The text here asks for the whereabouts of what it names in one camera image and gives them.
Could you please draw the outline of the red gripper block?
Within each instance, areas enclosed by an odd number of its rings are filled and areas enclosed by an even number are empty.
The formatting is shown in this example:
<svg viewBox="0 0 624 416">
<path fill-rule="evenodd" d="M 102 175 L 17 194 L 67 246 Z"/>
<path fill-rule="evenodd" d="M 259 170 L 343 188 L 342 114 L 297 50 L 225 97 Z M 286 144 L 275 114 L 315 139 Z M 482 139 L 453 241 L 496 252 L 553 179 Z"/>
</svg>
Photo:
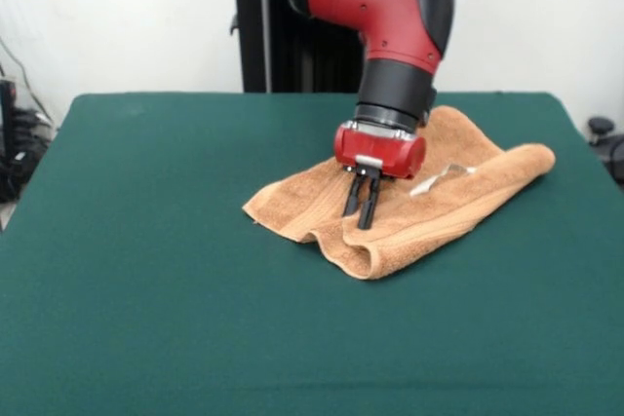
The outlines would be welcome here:
<svg viewBox="0 0 624 416">
<path fill-rule="evenodd" d="M 385 176 L 412 179 L 424 163 L 426 139 L 414 132 L 350 120 L 338 127 L 333 153 L 335 159 L 346 168 L 366 167 L 379 170 Z M 343 216 L 352 215 L 358 210 L 360 191 L 365 180 L 365 173 L 354 173 Z M 380 185 L 381 176 L 378 173 L 371 174 L 369 194 L 362 205 L 358 221 L 360 230 L 369 230 L 372 226 Z"/>
</svg>

